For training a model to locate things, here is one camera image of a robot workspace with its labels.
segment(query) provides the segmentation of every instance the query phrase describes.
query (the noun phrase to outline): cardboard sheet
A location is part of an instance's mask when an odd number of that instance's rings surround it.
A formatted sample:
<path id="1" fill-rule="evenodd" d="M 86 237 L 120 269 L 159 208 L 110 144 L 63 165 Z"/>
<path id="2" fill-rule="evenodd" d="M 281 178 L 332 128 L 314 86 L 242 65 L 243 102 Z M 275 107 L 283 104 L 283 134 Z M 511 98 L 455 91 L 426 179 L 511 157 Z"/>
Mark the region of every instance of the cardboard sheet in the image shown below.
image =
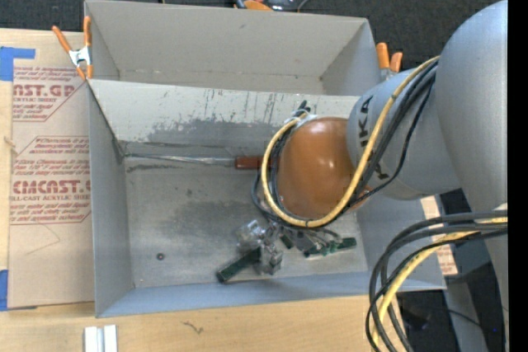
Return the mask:
<path id="1" fill-rule="evenodd" d="M 83 36 L 65 33 L 74 49 Z M 52 31 L 0 31 L 12 60 L 7 306 L 93 300 L 86 86 Z"/>

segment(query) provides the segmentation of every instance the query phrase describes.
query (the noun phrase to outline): cable bundle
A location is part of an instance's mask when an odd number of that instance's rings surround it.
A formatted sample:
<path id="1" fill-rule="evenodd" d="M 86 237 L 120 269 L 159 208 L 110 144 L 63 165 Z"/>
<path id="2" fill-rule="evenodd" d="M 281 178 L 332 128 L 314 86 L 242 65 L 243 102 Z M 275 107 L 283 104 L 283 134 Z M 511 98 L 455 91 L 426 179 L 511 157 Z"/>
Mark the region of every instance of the cable bundle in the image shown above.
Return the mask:
<path id="1" fill-rule="evenodd" d="M 448 226 L 431 228 L 431 226 L 438 224 L 448 224 Z M 396 292 L 405 279 L 429 255 L 446 244 L 496 237 L 506 233 L 507 210 L 493 211 L 490 213 L 461 213 L 430 218 L 416 223 L 399 233 L 379 258 L 370 277 L 370 308 L 365 320 L 365 330 L 372 349 L 374 351 L 381 351 L 378 345 L 379 339 L 381 338 L 390 352 L 397 351 L 383 327 L 384 316 L 387 312 L 405 350 L 413 350 L 404 330 L 399 324 L 392 307 L 392 302 Z M 444 236 L 427 246 L 417 249 L 402 260 L 396 266 L 395 270 L 388 275 L 389 259 L 396 251 L 416 240 L 435 235 Z"/>

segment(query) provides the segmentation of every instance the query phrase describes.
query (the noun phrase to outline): yellow cable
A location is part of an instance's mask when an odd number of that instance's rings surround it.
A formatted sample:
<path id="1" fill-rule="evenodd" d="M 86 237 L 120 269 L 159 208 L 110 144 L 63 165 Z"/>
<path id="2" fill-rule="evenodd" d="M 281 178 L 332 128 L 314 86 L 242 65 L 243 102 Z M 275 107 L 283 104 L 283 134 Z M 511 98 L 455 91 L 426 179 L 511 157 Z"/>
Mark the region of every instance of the yellow cable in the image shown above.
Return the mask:
<path id="1" fill-rule="evenodd" d="M 482 221 L 481 223 L 507 223 L 507 218 L 492 218 L 486 221 Z M 476 233 L 478 231 L 469 231 L 469 232 L 455 232 L 455 233 L 449 233 L 447 235 L 444 235 L 442 238 L 438 239 L 436 242 L 434 242 L 432 245 L 440 244 L 438 246 L 434 246 L 430 249 L 427 249 L 425 251 L 420 252 L 416 256 L 414 256 L 406 265 L 403 267 L 400 272 L 398 273 L 398 276 L 394 279 L 394 282 L 390 285 L 389 290 L 387 290 L 387 293 L 383 296 L 383 300 L 381 302 L 381 305 L 379 306 L 379 321 L 383 324 L 383 319 L 385 317 L 385 313 L 387 312 L 387 309 L 389 308 L 389 305 L 391 302 L 393 302 L 394 295 L 398 291 L 398 289 L 401 287 L 402 283 L 405 281 L 405 279 L 433 252 L 437 251 L 439 248 L 442 247 L 442 242 L 448 242 L 448 241 L 456 241 L 457 239 L 461 239 L 462 237 L 466 237 L 468 235 L 471 235 L 472 233 Z M 374 340 L 374 343 L 378 345 L 378 331 L 374 327 L 374 332 L 372 335 L 372 339 Z"/>
<path id="2" fill-rule="evenodd" d="M 422 63 L 420 66 L 414 69 L 411 73 L 409 73 L 405 77 L 405 79 L 396 87 L 391 97 L 385 103 L 383 110 L 379 114 L 379 118 L 376 120 L 375 127 L 372 129 L 372 134 L 369 138 L 369 142 L 365 146 L 365 150 L 363 151 L 363 154 L 361 155 L 361 159 L 356 167 L 356 172 L 354 173 L 354 176 L 352 177 L 351 182 L 345 191 L 345 194 L 342 196 L 341 200 L 336 205 L 336 207 L 334 207 L 334 209 L 330 211 L 330 213 L 326 214 L 325 216 L 321 218 L 317 218 L 314 220 L 296 218 L 295 216 L 285 213 L 281 208 L 279 208 L 277 204 L 275 203 L 275 201 L 273 200 L 273 197 L 271 196 L 271 192 L 269 190 L 269 186 L 267 183 L 267 166 L 268 166 L 268 161 L 271 155 L 271 150 L 273 149 L 273 146 L 275 145 L 276 141 L 282 136 L 282 134 L 286 132 L 289 128 L 291 128 L 292 126 L 296 125 L 300 121 L 300 119 L 291 120 L 286 125 L 284 125 L 281 129 L 279 129 L 279 131 L 275 134 L 275 136 L 268 143 L 266 151 L 264 152 L 264 157 L 262 158 L 262 165 L 261 165 L 262 189 L 264 191 L 264 196 L 266 197 L 267 203 L 270 205 L 271 209 L 275 212 L 275 214 L 277 214 L 280 218 L 282 218 L 286 222 L 293 224 L 294 226 L 301 226 L 303 228 L 319 228 L 321 226 L 324 226 L 330 223 L 343 210 L 345 205 L 348 203 L 348 201 L 354 194 L 356 187 L 361 180 L 363 172 L 365 171 L 365 168 L 366 168 L 367 162 L 369 161 L 372 150 L 374 149 L 376 139 L 380 135 L 380 131 L 383 126 L 383 123 L 385 122 L 385 119 L 387 118 L 387 115 L 389 114 L 390 108 L 394 105 L 396 98 L 402 93 L 403 89 L 420 72 L 426 69 L 431 63 L 438 60 L 438 58 L 439 56 L 436 56 L 435 58 L 429 59 L 426 62 Z"/>

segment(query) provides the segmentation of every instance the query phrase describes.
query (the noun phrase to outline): blue tape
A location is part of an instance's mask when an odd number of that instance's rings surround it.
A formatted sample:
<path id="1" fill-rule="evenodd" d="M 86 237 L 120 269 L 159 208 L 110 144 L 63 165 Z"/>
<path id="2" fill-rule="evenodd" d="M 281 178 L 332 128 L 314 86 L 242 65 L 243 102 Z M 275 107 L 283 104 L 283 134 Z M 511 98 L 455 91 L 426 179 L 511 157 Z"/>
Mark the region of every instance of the blue tape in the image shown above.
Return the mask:
<path id="1" fill-rule="evenodd" d="M 13 80 L 15 59 L 34 59 L 35 49 L 17 49 L 15 47 L 0 47 L 0 81 Z"/>
<path id="2" fill-rule="evenodd" d="M 7 311 L 7 270 L 0 270 L 0 311 Z"/>

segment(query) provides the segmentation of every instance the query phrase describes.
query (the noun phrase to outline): white box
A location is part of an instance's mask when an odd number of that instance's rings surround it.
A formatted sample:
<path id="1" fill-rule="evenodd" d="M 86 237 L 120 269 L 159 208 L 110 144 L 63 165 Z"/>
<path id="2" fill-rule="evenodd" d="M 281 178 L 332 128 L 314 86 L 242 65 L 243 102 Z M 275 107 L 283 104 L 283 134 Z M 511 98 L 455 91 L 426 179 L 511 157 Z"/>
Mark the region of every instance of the white box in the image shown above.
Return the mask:
<path id="1" fill-rule="evenodd" d="M 262 155 L 303 100 L 348 116 L 380 81 L 368 21 L 100 0 L 85 11 L 96 314 L 367 293 L 392 236 L 423 219 L 419 201 L 376 195 L 338 219 L 353 250 L 314 260 L 288 250 L 276 275 L 248 268 L 230 284 L 215 271 L 237 255 L 234 231 L 263 222 L 250 198 L 256 172 L 234 158 Z M 442 287 L 432 258 L 404 289 Z"/>

